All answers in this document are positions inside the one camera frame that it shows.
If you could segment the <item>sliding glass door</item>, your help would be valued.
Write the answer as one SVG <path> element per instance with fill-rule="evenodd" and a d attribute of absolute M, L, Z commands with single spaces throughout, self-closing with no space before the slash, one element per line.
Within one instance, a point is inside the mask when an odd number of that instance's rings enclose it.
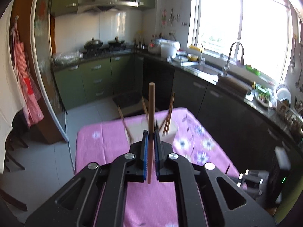
<path fill-rule="evenodd" d="M 30 11 L 30 45 L 34 79 L 41 99 L 38 101 L 44 115 L 38 128 L 48 144 L 65 142 L 68 145 L 73 170 L 74 159 L 67 136 L 67 111 L 65 110 L 53 76 L 51 48 L 51 0 L 32 0 Z"/>

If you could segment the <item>dark lower counter cabinets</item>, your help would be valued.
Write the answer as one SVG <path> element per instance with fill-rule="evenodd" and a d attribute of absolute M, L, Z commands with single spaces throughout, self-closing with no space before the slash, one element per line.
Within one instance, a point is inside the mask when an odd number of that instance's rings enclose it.
<path fill-rule="evenodd" d="M 286 150 L 291 163 L 289 178 L 275 218 L 282 226 L 302 226 L 302 144 L 291 136 L 275 111 L 261 110 L 256 102 L 226 81 L 214 81 L 169 63 L 158 56 L 143 55 L 143 95 L 147 84 L 156 85 L 156 107 L 187 108 L 210 133 L 239 171 L 269 170 L 274 149 Z"/>

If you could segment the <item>green kitchen cabinets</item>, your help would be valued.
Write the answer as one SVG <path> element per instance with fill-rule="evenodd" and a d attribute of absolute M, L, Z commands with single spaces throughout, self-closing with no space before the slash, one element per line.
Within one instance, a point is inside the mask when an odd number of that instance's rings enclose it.
<path fill-rule="evenodd" d="M 66 110 L 125 93 L 142 92 L 143 58 L 113 55 L 54 68 L 54 78 Z"/>

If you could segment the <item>white hanging cloth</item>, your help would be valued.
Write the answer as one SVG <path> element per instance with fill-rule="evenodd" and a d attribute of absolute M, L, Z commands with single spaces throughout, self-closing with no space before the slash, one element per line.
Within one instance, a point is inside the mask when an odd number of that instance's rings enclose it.
<path fill-rule="evenodd" d="M 0 44 L 0 122 L 1 122 L 1 173 L 4 172 L 6 155 L 5 142 L 12 131 L 12 122 L 15 115 L 25 106 L 21 89 L 12 66 L 9 47 L 10 20 L 13 1 L 7 6 L 1 17 L 1 44 Z"/>

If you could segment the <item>wooden chopstick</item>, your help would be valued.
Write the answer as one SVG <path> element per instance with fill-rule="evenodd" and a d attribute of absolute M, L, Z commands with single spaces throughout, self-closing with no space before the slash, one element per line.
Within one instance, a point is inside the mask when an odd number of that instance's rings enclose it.
<path fill-rule="evenodd" d="M 123 113 L 122 113 L 122 110 L 121 110 L 120 106 L 118 106 L 118 113 L 119 113 L 120 118 L 122 120 L 122 123 L 124 125 L 124 129 L 126 131 L 126 134 L 128 135 L 129 142 L 130 142 L 130 144 L 132 144 L 134 139 L 133 139 L 133 137 L 132 137 L 132 135 L 131 135 L 131 133 L 130 133 L 128 127 L 127 127 L 127 125 L 126 125 L 126 123 L 125 123 L 124 116 L 123 116 Z"/>
<path fill-rule="evenodd" d="M 154 159 L 154 115 L 155 115 L 155 84 L 149 83 L 149 98 L 148 98 L 148 164 L 147 164 L 147 183 L 152 182 L 152 166 Z"/>
<path fill-rule="evenodd" d="M 146 107 L 146 103 L 145 103 L 145 100 L 144 100 L 143 97 L 142 97 L 142 107 L 143 107 L 143 111 L 144 111 L 144 114 L 145 114 L 145 118 L 146 118 L 146 120 L 148 121 L 147 107 Z"/>
<path fill-rule="evenodd" d="M 171 120 L 171 116 L 172 116 L 174 99 L 175 99 L 175 93 L 172 92 L 172 96 L 171 96 L 171 99 L 170 99 L 170 105 L 169 105 L 169 112 L 168 112 L 168 115 L 166 117 L 165 126 L 164 126 L 164 129 L 163 129 L 163 136 L 167 135 L 168 132 L 169 132 L 169 126 L 170 126 L 170 120 Z"/>

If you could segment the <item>white rice cooker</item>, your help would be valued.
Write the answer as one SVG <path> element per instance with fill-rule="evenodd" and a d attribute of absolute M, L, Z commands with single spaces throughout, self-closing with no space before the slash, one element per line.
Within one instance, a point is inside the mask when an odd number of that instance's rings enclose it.
<path fill-rule="evenodd" d="M 161 55 L 162 58 L 175 58 L 180 49 L 178 41 L 156 38 L 148 46 L 148 52 Z"/>

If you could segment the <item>white plastic utensil holder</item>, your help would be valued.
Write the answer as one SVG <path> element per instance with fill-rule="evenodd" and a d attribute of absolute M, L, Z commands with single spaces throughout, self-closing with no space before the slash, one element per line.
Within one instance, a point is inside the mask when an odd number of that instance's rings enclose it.
<path fill-rule="evenodd" d="M 139 142 L 142 140 L 143 130 L 148 130 L 148 122 L 146 118 L 140 118 L 139 121 L 135 121 L 132 124 L 127 124 L 127 127 L 131 134 L 132 141 L 130 141 L 127 131 L 125 131 L 125 135 L 128 140 L 128 143 L 132 144 L 134 142 Z M 177 132 L 178 125 L 175 122 L 171 121 L 169 125 L 169 131 L 167 133 L 164 132 L 164 128 L 159 130 L 160 139 L 163 142 L 172 144 Z"/>

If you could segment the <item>black wok with lid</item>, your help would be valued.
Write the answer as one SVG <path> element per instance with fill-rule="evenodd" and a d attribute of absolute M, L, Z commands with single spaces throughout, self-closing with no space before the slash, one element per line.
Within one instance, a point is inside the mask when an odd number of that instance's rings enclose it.
<path fill-rule="evenodd" d="M 100 41 L 100 40 L 95 39 L 94 37 L 92 37 L 90 41 L 88 41 L 88 42 L 85 43 L 84 49 L 87 50 L 87 51 L 97 50 L 97 49 L 101 48 L 102 45 L 103 45 L 102 41 Z"/>

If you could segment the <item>red checkered apron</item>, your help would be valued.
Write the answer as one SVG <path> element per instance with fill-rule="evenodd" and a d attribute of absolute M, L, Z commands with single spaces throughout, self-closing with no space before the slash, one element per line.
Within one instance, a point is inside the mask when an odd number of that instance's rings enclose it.
<path fill-rule="evenodd" d="M 28 127 L 31 128 L 31 126 L 42 121 L 44 115 L 38 104 L 38 101 L 41 98 L 41 94 L 39 93 L 37 86 L 31 77 L 30 71 L 28 70 L 24 43 L 20 41 L 18 18 L 18 16 L 15 18 L 15 22 L 11 29 L 13 52 L 12 55 L 15 75 L 25 101 L 23 114 Z"/>

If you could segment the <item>plastic bag on counter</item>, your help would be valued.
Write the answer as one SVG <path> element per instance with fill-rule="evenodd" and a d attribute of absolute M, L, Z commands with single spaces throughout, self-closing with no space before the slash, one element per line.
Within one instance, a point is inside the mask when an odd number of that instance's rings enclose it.
<path fill-rule="evenodd" d="M 76 63 L 79 59 L 83 58 L 82 52 L 66 52 L 66 53 L 55 53 L 52 58 L 57 65 L 68 65 Z"/>

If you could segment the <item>black frying pan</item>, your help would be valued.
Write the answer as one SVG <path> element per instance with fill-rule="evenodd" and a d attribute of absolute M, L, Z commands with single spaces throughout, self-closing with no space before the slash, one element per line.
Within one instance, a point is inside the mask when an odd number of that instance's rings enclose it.
<path fill-rule="evenodd" d="M 125 40 L 119 40 L 116 36 L 114 40 L 109 40 L 107 43 L 110 47 L 121 47 L 125 43 Z"/>

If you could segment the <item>steel kitchen sink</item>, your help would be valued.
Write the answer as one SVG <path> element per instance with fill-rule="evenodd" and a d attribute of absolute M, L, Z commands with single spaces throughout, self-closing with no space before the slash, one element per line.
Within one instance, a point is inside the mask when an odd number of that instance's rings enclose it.
<path fill-rule="evenodd" d="M 181 66 L 199 77 L 211 78 L 216 82 L 221 76 L 221 72 L 218 69 L 208 66 L 207 64 L 200 64 L 197 61 L 181 63 Z"/>

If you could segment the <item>pink floral tablecloth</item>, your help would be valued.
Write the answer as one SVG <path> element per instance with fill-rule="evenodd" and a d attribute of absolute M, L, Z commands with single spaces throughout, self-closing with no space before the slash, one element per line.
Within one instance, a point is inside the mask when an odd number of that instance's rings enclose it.
<path fill-rule="evenodd" d="M 196 165 L 213 163 L 220 171 L 238 177 L 239 172 L 219 144 L 187 108 L 172 111 L 176 125 L 171 141 L 175 153 Z M 105 165 L 129 151 L 130 144 L 121 120 L 81 128 L 77 134 L 76 171 L 90 162 Z M 172 182 L 128 183 L 124 226 L 178 226 L 175 188 Z"/>

